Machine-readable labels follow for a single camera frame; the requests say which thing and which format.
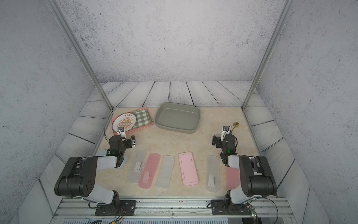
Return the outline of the clear pencil case with label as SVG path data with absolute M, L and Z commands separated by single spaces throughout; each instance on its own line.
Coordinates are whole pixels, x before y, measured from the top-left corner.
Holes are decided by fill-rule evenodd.
M 135 152 L 127 178 L 129 183 L 138 183 L 145 166 L 146 155 L 147 151 L 145 149 L 138 149 Z

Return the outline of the translucent pink pencil case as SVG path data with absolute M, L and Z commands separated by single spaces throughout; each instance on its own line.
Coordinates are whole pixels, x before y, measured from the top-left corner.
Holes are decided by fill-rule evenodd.
M 138 186 L 142 189 L 149 189 L 154 180 L 159 162 L 161 159 L 161 155 L 157 153 L 149 154 L 144 170 L 142 171 L 141 177 L 138 182 Z

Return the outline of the grey plastic storage box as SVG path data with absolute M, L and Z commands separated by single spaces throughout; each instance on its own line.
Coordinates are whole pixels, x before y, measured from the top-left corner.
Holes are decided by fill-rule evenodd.
M 201 110 L 198 107 L 177 103 L 163 103 L 155 116 L 154 123 L 159 128 L 194 133 L 199 127 Z

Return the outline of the clear frosted pencil case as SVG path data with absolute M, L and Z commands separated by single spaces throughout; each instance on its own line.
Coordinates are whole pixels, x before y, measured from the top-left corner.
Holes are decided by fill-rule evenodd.
M 169 189 L 174 161 L 174 156 L 164 156 L 156 185 L 158 188 Z

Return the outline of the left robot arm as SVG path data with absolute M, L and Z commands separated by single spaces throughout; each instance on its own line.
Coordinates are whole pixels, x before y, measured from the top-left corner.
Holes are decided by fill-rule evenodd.
M 101 170 L 120 168 L 125 163 L 126 150 L 135 145 L 134 135 L 130 139 L 114 135 L 109 140 L 110 148 L 106 155 L 69 158 L 54 186 L 54 193 L 57 196 L 81 198 L 98 205 L 118 207 L 118 193 L 96 184 L 96 174 Z

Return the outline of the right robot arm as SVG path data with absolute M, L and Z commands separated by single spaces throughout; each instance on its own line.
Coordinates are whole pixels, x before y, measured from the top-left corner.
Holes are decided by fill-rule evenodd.
M 231 133 L 223 137 L 213 135 L 212 145 L 222 150 L 220 157 L 226 167 L 239 171 L 241 183 L 227 192 L 228 205 L 242 204 L 255 197 L 277 194 L 277 184 L 266 157 L 237 154 L 238 140 Z

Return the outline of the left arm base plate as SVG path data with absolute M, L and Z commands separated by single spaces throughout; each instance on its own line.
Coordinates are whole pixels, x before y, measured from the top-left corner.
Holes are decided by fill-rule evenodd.
M 111 204 L 99 204 L 95 216 L 134 216 L 136 200 L 114 200 Z

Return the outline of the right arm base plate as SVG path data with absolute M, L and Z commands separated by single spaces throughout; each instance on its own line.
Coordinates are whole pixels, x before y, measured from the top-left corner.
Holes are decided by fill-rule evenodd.
M 215 216 L 251 216 L 250 208 L 246 204 L 232 204 L 225 200 L 211 200 L 207 205 Z

